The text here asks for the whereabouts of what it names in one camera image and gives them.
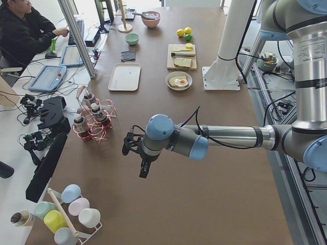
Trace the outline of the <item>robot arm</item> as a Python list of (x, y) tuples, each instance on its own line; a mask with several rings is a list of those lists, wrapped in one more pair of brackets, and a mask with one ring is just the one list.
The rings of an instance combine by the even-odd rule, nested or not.
[(214, 144), (263, 147), (326, 171), (326, 1), (264, 1), (261, 35), (293, 42), (296, 121), (263, 127), (176, 125), (167, 115), (154, 115), (139, 140), (140, 177), (148, 175), (163, 149), (202, 160)]

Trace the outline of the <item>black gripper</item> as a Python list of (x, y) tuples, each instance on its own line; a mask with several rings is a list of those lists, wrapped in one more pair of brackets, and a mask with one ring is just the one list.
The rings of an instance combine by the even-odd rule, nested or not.
[(158, 154), (156, 154), (156, 155), (149, 155), (142, 148), (139, 149), (139, 154), (140, 154), (140, 156), (142, 158), (141, 169), (140, 169), (139, 177), (140, 178), (146, 178), (147, 175), (148, 175), (148, 173), (149, 173), (149, 169), (150, 169), (151, 163), (153, 161), (157, 160)]

